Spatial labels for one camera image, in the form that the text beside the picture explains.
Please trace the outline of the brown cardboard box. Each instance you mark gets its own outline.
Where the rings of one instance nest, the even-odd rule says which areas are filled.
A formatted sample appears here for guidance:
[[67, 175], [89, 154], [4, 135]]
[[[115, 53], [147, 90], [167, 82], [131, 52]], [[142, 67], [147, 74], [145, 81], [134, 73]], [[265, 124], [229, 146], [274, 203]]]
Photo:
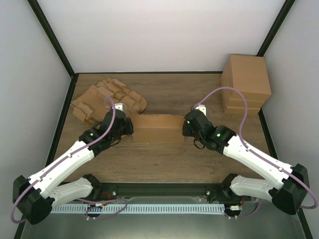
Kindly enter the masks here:
[[132, 115], [133, 140], [144, 144], [183, 144], [184, 118], [173, 115]]

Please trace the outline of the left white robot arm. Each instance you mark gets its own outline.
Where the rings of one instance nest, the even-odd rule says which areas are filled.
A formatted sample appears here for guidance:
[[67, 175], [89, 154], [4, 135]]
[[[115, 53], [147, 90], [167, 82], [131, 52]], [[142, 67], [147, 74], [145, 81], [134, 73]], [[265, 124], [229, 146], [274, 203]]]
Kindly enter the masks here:
[[84, 131], [63, 155], [39, 172], [13, 182], [13, 209], [23, 215], [22, 221], [35, 225], [43, 221], [52, 209], [73, 200], [95, 203], [102, 195], [101, 183], [92, 174], [62, 184], [80, 166], [102, 151], [116, 145], [122, 136], [133, 134], [131, 119], [119, 109], [112, 108], [103, 121]]

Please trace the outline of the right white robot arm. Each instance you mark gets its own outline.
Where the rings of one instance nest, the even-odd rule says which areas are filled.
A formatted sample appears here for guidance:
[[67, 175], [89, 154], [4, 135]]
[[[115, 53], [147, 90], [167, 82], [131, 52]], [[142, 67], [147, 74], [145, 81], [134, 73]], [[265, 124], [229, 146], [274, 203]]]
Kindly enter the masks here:
[[262, 179], [229, 174], [221, 188], [228, 201], [237, 196], [250, 196], [270, 201], [282, 212], [294, 215], [307, 195], [307, 169], [301, 164], [291, 166], [256, 149], [226, 126], [214, 127], [205, 113], [191, 110], [184, 117], [182, 134], [193, 137], [204, 148], [232, 158], [262, 176]]

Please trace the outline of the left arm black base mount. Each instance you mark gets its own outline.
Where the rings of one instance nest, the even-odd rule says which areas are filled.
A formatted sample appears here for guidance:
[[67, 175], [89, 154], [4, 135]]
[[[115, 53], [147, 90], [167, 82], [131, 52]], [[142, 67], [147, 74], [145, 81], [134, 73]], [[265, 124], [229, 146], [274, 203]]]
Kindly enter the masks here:
[[113, 191], [109, 188], [103, 186], [103, 184], [92, 174], [86, 174], [83, 178], [87, 179], [92, 186], [91, 193], [84, 197], [85, 200], [89, 201], [105, 201], [116, 199], [116, 196], [113, 195]]

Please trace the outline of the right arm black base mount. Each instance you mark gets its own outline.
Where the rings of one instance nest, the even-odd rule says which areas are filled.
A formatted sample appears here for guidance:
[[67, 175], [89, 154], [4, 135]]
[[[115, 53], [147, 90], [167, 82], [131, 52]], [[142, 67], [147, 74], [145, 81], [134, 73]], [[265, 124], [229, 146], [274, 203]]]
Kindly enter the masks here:
[[209, 203], [233, 203], [241, 202], [242, 196], [238, 196], [231, 189], [231, 182], [238, 174], [230, 173], [222, 183], [211, 183], [205, 186], [206, 200]]

